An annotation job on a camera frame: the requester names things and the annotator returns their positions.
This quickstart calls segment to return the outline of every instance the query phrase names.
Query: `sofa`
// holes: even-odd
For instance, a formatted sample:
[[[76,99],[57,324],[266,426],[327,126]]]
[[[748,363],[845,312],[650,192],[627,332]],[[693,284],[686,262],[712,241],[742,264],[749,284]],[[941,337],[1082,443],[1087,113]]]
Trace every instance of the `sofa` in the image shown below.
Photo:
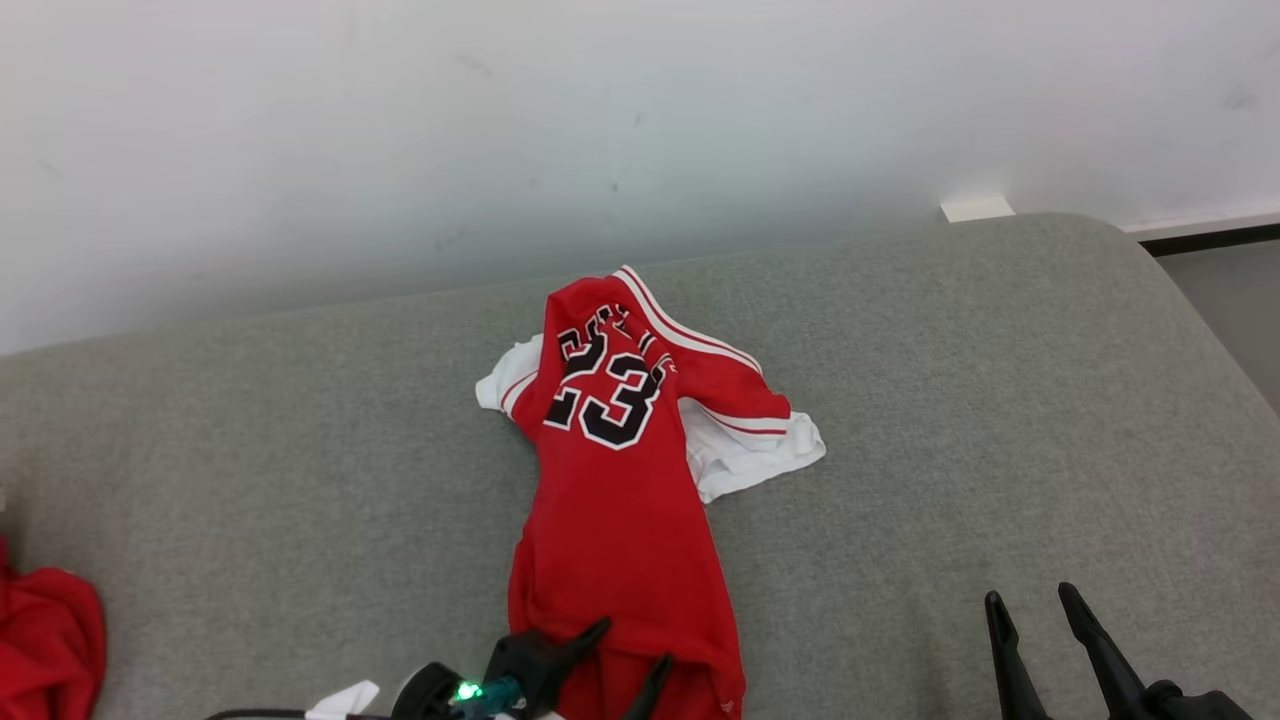
[[[1050,715],[1102,717],[1060,580],[1147,683],[1280,716],[1280,420],[1123,233],[1021,215],[640,272],[827,442],[707,506],[749,720],[998,716],[991,589]],[[379,712],[428,661],[483,673],[538,464],[475,383],[571,279],[0,357],[0,532],[99,588],[96,717],[361,679]]]

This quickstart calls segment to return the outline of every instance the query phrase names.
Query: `black trim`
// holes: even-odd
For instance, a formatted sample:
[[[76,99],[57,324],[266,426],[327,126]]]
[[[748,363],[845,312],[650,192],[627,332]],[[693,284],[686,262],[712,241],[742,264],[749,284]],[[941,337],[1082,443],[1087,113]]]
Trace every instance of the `black trim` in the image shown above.
[[[1161,258],[1164,255],[1196,252],[1198,250],[1212,250],[1215,247],[1230,247],[1233,245],[1245,245],[1266,240],[1280,240],[1280,223],[1254,225],[1252,228],[1236,228],[1234,231],[1217,231],[1201,234],[1187,234],[1181,237],[1144,240],[1139,245],[1142,245],[1147,252],[1151,252],[1152,258]]]

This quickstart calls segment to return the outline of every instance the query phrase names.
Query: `red jersey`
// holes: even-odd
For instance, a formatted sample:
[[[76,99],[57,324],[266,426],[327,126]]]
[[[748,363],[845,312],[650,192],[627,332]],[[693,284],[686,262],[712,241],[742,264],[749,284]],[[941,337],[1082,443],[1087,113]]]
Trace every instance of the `red jersey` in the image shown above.
[[[508,351],[476,396],[520,425],[541,466],[511,630],[564,642],[613,620],[559,714],[620,717],[671,652],[657,720],[741,717],[737,626],[703,501],[822,457],[809,416],[754,357],[671,319],[626,266],[553,293],[541,336]]]

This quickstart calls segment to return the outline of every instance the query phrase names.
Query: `wall baseboard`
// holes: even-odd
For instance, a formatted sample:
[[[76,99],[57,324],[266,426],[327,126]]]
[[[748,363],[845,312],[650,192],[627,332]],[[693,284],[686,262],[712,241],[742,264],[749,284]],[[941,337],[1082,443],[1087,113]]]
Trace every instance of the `wall baseboard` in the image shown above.
[[[1280,202],[1120,225],[1138,242],[1280,224]]]

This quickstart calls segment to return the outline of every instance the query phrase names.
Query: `red fabric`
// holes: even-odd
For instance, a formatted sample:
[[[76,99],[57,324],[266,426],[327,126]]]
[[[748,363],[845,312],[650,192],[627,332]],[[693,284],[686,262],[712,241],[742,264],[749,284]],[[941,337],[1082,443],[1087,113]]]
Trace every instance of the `red fabric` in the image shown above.
[[[86,720],[105,671],[93,585],[52,568],[18,575],[0,537],[0,720]]]
[[[739,720],[737,626],[676,401],[778,421],[791,406],[750,356],[664,322],[644,293],[639,278],[609,277],[548,299],[538,377],[512,410],[541,475],[516,550],[511,629],[564,642],[612,618],[596,659],[561,692],[567,720],[620,717],[667,652],[676,666],[654,720]]]

